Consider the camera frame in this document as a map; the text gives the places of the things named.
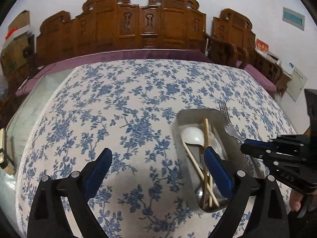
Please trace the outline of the person right hand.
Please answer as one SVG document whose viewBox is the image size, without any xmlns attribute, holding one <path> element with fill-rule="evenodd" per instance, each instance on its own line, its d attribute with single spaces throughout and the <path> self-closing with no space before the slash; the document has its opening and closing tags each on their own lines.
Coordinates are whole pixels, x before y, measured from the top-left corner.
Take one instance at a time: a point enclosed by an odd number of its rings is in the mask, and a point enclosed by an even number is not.
<svg viewBox="0 0 317 238">
<path fill-rule="evenodd" d="M 297 212 L 301 208 L 301 201 L 303 199 L 303 195 L 296 190 L 292 190 L 290 194 L 290 200 L 289 205 L 291 208 L 291 211 Z"/>
</svg>

